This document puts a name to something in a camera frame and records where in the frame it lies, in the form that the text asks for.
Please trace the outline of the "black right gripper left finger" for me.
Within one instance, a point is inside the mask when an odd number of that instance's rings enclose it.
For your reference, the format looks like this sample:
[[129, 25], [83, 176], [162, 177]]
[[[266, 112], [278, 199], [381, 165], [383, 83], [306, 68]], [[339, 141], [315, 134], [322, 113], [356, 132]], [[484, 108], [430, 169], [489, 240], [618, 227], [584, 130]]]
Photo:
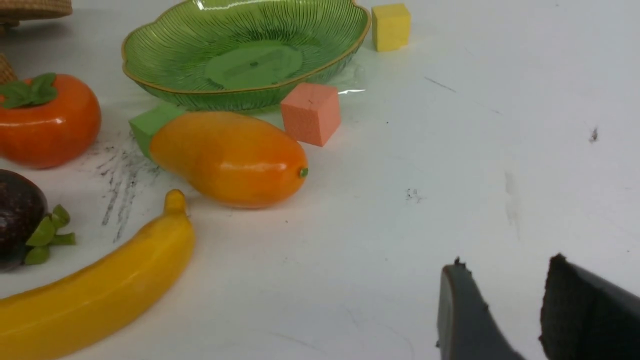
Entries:
[[455, 258], [441, 269], [436, 347], [442, 360], [522, 360], [494, 321], [473, 272]]

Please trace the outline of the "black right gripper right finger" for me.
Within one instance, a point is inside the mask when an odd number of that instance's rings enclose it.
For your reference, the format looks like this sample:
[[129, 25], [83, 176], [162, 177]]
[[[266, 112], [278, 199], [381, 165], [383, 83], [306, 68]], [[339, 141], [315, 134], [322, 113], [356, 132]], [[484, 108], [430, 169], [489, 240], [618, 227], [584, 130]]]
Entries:
[[539, 341], [549, 360], [637, 360], [640, 299], [567, 261], [550, 258]]

